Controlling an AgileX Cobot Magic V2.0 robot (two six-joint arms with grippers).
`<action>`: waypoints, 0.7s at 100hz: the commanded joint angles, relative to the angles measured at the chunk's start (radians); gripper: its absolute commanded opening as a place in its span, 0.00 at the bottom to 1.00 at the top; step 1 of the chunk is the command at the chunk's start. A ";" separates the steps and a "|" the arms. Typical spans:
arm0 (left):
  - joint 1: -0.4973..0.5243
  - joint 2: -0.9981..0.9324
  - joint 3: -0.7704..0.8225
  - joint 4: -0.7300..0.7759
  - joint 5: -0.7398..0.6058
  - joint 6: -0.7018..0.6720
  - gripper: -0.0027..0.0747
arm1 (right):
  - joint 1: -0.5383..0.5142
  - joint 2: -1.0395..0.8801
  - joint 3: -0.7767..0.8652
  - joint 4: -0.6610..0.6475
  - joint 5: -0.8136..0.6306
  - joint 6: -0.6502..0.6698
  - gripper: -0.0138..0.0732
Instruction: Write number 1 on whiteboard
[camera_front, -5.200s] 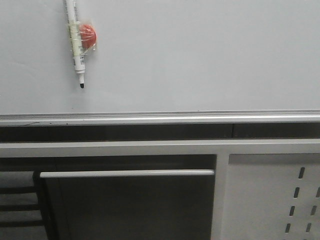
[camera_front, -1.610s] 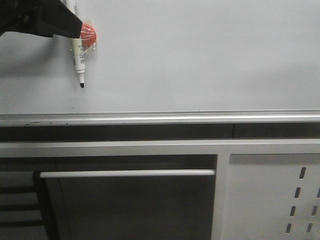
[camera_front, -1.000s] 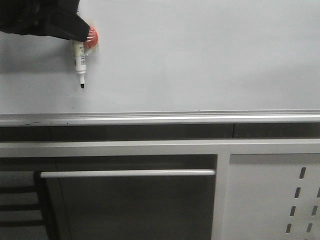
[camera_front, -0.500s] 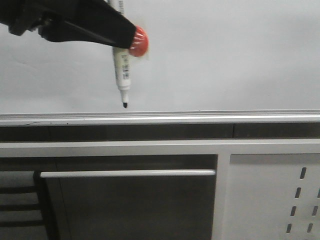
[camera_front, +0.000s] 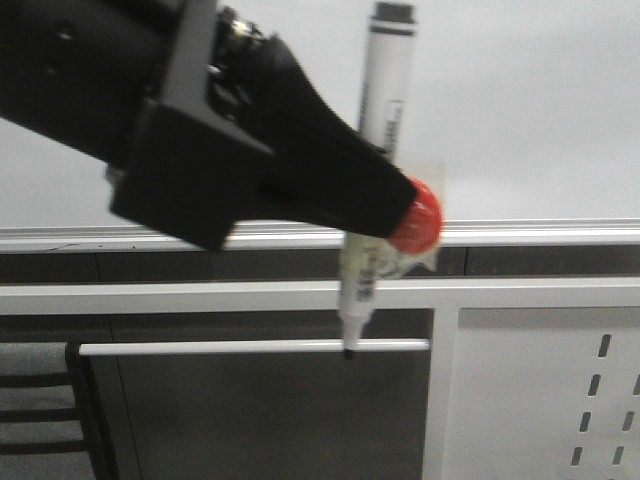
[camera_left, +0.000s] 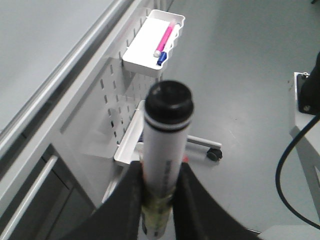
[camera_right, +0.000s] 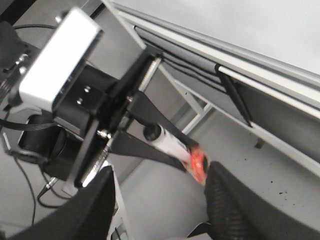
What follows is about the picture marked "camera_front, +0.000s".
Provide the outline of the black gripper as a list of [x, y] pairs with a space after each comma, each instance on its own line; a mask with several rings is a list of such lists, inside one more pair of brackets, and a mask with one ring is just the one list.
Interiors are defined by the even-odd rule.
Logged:
[[209, 102], [213, 1], [5, 1], [1, 115], [119, 170], [113, 213], [208, 250], [271, 156]]

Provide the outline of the black gripper finger marker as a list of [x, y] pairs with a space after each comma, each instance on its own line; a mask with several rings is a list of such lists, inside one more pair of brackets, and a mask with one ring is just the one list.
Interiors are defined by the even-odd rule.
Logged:
[[417, 196], [411, 180], [321, 98], [277, 35], [216, 15], [212, 106], [271, 156], [237, 192], [241, 220], [288, 220], [386, 238]]

